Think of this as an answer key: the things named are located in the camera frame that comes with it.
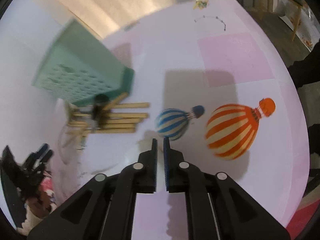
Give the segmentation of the person's left hand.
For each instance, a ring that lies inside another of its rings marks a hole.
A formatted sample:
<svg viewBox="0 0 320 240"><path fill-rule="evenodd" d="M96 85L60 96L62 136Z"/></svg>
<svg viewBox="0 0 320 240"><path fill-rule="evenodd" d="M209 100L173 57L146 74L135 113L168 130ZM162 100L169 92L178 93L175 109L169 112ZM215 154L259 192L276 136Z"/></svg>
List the person's left hand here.
<svg viewBox="0 0 320 240"><path fill-rule="evenodd" d="M51 201L51 197L43 189L39 189L40 197L26 200L26 219L22 223L22 229L28 234L35 226L49 216L57 205Z"/></svg>

